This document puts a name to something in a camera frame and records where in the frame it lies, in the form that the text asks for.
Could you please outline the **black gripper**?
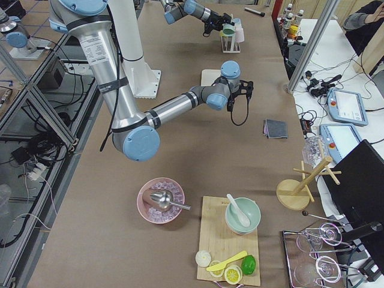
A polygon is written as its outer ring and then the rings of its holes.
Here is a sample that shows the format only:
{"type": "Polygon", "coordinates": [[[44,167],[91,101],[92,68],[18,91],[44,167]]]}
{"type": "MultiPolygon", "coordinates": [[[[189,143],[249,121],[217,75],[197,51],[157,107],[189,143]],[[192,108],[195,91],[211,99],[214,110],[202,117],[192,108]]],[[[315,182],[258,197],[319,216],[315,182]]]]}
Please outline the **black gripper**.
{"type": "Polygon", "coordinates": [[[253,81],[240,80],[239,89],[236,92],[237,96],[244,95],[246,96],[247,101],[250,101],[254,89],[253,84],[253,81]]]}
{"type": "Polygon", "coordinates": [[[222,16],[218,15],[217,13],[211,13],[207,17],[204,16],[202,22],[204,23],[204,37],[210,36],[213,30],[221,31],[223,26],[226,24],[232,26],[235,25],[232,18],[227,13],[224,13],[222,16]]]}

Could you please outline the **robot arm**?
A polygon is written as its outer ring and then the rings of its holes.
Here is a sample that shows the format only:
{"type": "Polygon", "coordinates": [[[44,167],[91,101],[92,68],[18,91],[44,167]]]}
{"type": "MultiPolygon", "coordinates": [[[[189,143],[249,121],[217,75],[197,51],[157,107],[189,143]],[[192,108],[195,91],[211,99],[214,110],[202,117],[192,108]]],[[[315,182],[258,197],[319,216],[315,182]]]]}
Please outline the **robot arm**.
{"type": "Polygon", "coordinates": [[[117,150],[133,161],[152,158],[160,147],[158,128],[206,104],[230,108],[237,96],[250,98],[253,83],[240,78],[239,64],[226,61],[209,86],[195,86],[157,107],[142,112],[135,88],[152,87],[155,73],[146,64],[131,1],[51,1],[52,29],[77,38],[111,113],[107,132],[117,150]]]}
{"type": "Polygon", "coordinates": [[[187,15],[201,20],[204,23],[204,37],[210,36],[213,30],[222,31],[226,24],[235,25],[232,17],[227,13],[219,15],[217,12],[193,0],[160,1],[160,4],[164,8],[164,18],[168,24],[173,24],[187,15]]]}

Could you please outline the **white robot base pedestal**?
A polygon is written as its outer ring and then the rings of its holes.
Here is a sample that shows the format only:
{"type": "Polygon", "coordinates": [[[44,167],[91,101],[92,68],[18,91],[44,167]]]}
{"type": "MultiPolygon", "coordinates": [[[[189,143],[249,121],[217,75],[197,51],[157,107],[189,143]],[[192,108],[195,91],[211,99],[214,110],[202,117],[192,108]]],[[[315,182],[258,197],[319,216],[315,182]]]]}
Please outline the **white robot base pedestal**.
{"type": "Polygon", "coordinates": [[[133,1],[110,0],[122,66],[136,98],[155,99],[161,78],[160,70],[146,63],[133,1]]]}

